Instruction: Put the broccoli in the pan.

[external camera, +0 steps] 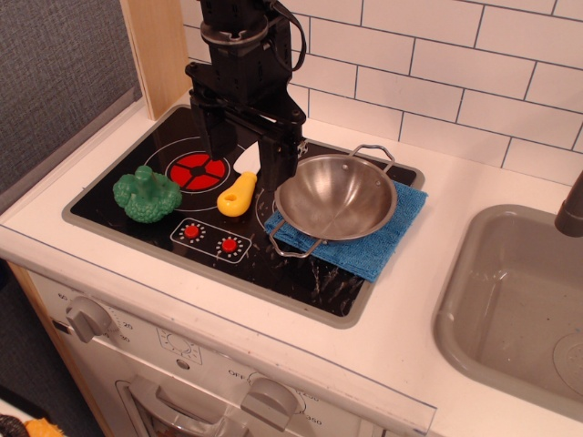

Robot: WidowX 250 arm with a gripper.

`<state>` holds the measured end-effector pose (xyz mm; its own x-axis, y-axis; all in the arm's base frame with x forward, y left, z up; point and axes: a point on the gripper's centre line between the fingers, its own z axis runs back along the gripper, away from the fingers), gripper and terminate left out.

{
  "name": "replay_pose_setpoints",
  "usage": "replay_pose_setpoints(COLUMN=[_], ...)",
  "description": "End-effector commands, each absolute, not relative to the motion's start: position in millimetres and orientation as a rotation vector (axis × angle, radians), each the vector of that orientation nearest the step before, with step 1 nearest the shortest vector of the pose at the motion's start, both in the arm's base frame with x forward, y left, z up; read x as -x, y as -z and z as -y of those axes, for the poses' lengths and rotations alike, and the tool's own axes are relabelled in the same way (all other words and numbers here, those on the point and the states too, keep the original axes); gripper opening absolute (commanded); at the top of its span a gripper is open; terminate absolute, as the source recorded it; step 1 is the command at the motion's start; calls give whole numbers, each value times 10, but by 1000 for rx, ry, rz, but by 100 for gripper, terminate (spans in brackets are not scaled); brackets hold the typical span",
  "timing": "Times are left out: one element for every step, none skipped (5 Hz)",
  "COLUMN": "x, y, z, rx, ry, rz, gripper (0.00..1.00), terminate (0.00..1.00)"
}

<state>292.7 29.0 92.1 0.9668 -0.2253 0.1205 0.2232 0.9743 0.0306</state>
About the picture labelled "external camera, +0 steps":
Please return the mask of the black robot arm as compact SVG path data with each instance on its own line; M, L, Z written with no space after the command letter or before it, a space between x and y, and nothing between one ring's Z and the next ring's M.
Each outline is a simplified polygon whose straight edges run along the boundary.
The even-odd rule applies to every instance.
M299 20L279 1L203 1L199 31L210 52L207 65L191 62L190 106L201 141L212 158L238 143L238 131L259 142L263 186L276 190L292 178L304 140L303 110L288 93L304 54L292 54Z

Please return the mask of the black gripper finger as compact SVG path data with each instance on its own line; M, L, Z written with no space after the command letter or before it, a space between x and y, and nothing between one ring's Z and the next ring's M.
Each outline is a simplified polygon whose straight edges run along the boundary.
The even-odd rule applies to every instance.
M199 131L203 147L211 158L225 158L237 146L235 127L219 107L209 107L190 101L194 122Z
M302 137L259 138L261 178L267 191L275 191L289 178L295 176Z

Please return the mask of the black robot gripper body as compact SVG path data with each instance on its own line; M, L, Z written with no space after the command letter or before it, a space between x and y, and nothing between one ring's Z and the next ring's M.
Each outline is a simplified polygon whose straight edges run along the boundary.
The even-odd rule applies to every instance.
M306 116L287 90L292 78L289 30L271 30L249 46L212 46L210 55L209 65L186 66L193 85L190 101L222 108L235 129L243 126L259 136L302 136Z

